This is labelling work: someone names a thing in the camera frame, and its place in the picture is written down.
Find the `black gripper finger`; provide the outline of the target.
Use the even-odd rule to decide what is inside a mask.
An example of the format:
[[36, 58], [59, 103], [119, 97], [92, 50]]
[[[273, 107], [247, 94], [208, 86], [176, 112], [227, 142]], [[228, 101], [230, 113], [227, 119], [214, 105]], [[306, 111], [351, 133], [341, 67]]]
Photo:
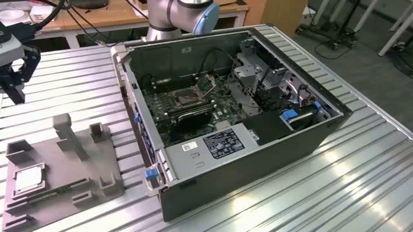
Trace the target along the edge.
[[25, 102], [24, 84], [29, 81], [40, 62], [40, 50], [36, 47], [23, 46], [23, 52], [23, 65], [17, 71], [13, 70], [15, 87], [3, 87], [3, 92], [13, 104], [23, 104]]

